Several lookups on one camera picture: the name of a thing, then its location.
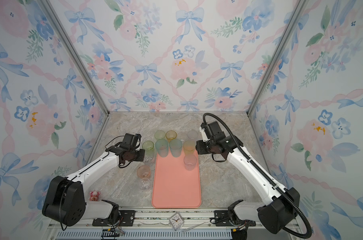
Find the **teal textured cup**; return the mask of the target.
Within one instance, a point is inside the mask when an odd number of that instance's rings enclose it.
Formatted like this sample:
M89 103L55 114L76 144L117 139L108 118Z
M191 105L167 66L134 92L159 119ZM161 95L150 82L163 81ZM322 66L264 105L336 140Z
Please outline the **teal textured cup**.
M179 139L173 139L169 143L171 154L174 158L178 158L182 153L183 143Z
M160 157L165 158L169 153L169 143L166 139L159 139L155 143L157 153Z

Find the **yellow green cup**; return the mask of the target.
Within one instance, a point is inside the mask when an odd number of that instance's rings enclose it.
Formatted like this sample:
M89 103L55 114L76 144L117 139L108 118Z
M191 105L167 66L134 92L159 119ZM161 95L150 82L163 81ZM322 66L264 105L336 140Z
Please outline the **yellow green cup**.
M195 152L196 141L187 140L183 143L183 152L187 155L192 155Z

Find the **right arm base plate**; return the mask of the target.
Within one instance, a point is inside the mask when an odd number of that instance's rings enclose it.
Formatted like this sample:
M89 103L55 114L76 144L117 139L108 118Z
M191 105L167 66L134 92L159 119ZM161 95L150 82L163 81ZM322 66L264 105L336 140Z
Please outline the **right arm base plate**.
M216 227L233 227L239 228L245 226L249 222L250 227L255 227L255 221L240 220L233 211L215 210L214 217L210 219L210 223Z

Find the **clear glass column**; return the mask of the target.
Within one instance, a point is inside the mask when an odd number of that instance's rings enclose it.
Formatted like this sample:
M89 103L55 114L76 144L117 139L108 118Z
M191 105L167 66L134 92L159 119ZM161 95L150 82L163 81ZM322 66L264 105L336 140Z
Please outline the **clear glass column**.
M145 151L144 163L150 164L154 159L154 151Z

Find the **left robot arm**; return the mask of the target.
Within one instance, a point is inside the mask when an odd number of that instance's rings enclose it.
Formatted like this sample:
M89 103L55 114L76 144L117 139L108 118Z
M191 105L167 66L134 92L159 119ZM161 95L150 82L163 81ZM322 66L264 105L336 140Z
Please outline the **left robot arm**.
M121 220L119 205L107 200L86 199L86 191L100 177L114 168L126 168L132 162L143 162L142 136L128 134L123 140L106 147L105 152L82 169L66 177L57 176L49 184L42 214L60 223L62 230L81 220L101 219L115 226Z

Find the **clear pinkish cup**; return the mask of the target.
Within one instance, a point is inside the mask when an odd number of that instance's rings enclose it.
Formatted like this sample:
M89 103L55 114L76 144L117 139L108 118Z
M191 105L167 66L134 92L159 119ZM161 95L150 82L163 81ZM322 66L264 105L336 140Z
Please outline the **clear pinkish cup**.
M184 167L187 171L192 171L196 167L197 158L195 155L186 155L183 159Z

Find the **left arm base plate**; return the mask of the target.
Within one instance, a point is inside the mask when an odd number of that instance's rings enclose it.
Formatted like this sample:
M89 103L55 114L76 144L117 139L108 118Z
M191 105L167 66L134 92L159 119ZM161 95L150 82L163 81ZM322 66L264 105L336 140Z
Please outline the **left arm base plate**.
M118 210L106 219L94 219L93 227L132 227L135 220L136 211Z

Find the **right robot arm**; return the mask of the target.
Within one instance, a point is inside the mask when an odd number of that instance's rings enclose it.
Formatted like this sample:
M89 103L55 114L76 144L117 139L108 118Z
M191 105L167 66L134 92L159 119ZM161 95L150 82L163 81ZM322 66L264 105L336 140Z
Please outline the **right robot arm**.
M238 200L228 207L228 217L233 224L239 225L245 221L260 222L272 234L284 230L302 239L306 237L305 234L287 227L297 216L301 217L305 226L310 227L306 216L299 208L298 191L294 188L287 189L265 172L242 142L231 137L220 141L199 140L195 148L199 155L220 154L246 177L259 194L261 203Z

